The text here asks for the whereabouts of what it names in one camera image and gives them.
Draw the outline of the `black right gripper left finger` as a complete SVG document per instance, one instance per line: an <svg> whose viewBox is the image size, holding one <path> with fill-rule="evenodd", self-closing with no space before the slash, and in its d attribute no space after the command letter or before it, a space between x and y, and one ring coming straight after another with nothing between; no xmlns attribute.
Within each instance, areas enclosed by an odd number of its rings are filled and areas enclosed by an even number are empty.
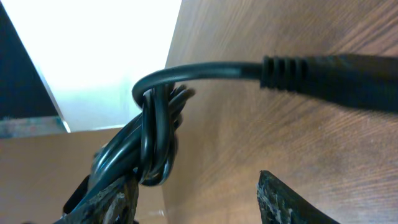
<svg viewBox="0 0 398 224"><path fill-rule="evenodd" d="M63 215L56 224L122 223L136 224L139 189L133 176L120 177L82 206Z"/></svg>

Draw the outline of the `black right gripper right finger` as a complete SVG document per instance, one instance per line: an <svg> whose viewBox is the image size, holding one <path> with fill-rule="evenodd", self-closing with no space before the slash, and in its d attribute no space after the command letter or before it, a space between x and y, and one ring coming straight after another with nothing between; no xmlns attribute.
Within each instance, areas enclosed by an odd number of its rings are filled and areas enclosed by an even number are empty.
<svg viewBox="0 0 398 224"><path fill-rule="evenodd" d="M260 171L257 201L263 224L336 223L268 170Z"/></svg>

